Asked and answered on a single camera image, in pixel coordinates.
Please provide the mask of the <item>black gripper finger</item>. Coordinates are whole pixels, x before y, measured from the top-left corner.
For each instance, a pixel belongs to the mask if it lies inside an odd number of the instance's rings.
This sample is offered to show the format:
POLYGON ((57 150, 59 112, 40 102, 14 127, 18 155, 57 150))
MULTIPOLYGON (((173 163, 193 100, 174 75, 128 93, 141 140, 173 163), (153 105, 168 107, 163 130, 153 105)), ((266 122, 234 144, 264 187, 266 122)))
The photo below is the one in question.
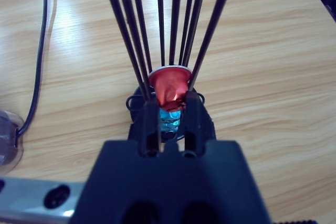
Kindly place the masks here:
POLYGON ((142 110, 139 149, 143 157, 157 157, 160 152, 161 131, 159 107, 156 100, 148 101, 142 110))
POLYGON ((202 156, 205 153, 207 137, 203 132, 204 106, 194 92, 186 94, 184 113, 184 156, 202 156))

